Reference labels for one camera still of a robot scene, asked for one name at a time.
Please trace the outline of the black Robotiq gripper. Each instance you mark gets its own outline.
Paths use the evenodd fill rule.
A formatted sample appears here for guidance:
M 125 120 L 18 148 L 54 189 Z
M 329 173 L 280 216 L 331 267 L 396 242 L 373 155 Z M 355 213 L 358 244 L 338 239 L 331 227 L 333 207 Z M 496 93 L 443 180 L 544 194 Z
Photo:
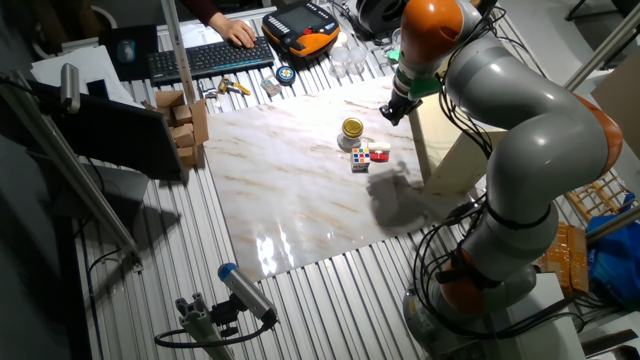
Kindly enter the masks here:
M 391 121 L 393 126 L 397 126 L 404 116 L 408 115 L 421 104 L 421 99 L 409 99 L 397 90 L 393 90 L 390 101 L 382 105 L 379 111 L 383 117 Z

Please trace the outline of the operator bare hand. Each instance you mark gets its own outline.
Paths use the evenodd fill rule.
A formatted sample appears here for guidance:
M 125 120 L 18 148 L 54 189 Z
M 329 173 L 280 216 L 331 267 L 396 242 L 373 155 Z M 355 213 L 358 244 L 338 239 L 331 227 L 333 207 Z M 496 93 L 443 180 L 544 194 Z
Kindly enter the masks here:
M 257 37 L 254 31 L 241 20 L 231 20 L 222 13 L 216 13 L 208 25 L 222 38 L 238 47 L 253 48 Z

